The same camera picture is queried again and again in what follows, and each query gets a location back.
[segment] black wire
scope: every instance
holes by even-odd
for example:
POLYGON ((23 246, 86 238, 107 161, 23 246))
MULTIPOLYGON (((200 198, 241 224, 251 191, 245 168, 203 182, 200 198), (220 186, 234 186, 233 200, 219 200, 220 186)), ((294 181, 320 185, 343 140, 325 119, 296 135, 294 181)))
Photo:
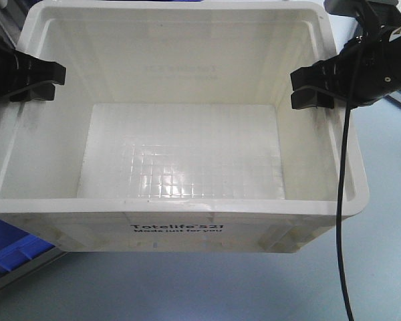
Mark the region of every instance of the black wire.
POLYGON ((350 111, 352 108, 356 107, 356 106, 352 106, 352 99, 354 97, 356 77, 358 75, 358 70, 360 68, 361 57, 362 57, 363 52, 364 52, 364 46, 361 45, 360 50, 356 57, 354 72, 352 74, 352 79, 350 82, 348 100, 346 101, 345 120, 344 120, 344 125, 343 125, 343 136, 342 136, 342 149, 341 149, 341 153, 340 153, 340 173, 339 173, 337 211, 336 211, 336 249, 337 249, 337 259, 338 259, 338 267, 339 267, 339 275, 340 275, 340 286, 342 287, 342 294, 343 294, 343 299, 345 302, 346 314, 348 315, 349 321, 354 321, 354 316, 352 314, 352 308, 350 306, 348 287, 346 285, 344 260, 343 260, 342 205, 343 205, 344 181, 345 181, 345 171, 346 171, 346 151, 347 151, 347 147, 348 147, 350 111))

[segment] blue plastic bin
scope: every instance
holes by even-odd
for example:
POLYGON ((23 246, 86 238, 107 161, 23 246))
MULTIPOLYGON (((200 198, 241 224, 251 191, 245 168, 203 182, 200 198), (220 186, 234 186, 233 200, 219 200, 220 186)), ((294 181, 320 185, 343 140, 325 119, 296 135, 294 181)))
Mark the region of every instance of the blue plastic bin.
POLYGON ((53 245, 0 221, 0 273, 13 271, 53 245))

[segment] white plastic storage box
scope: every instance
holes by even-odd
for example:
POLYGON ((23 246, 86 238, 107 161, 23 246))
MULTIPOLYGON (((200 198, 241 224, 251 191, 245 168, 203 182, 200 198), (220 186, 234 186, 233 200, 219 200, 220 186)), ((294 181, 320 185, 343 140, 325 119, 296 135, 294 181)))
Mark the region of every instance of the white plastic storage box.
MULTIPOLYGON (((67 78, 0 106, 0 219, 65 251, 293 252, 334 225, 342 108, 290 104, 336 54, 321 7, 42 1, 18 49, 67 78)), ((348 148, 345 217, 368 200, 348 148)))

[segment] gray floor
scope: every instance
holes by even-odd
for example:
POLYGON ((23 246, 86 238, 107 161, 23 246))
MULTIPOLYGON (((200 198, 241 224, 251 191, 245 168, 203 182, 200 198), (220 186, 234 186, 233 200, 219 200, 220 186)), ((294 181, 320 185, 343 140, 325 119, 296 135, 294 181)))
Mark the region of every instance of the gray floor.
MULTIPOLYGON (((401 320, 401 109, 354 111, 370 203, 344 223, 356 320, 401 320)), ((345 320, 334 229, 296 254, 70 253, 0 293, 6 320, 345 320)))

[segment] bin bottom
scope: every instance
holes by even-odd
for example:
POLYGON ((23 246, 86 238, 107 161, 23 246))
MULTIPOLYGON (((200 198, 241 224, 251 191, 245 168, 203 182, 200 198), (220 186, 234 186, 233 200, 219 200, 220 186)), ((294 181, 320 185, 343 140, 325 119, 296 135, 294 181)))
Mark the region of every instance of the bin bottom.
POLYGON ((284 199, 275 108, 96 104, 78 197, 284 199))

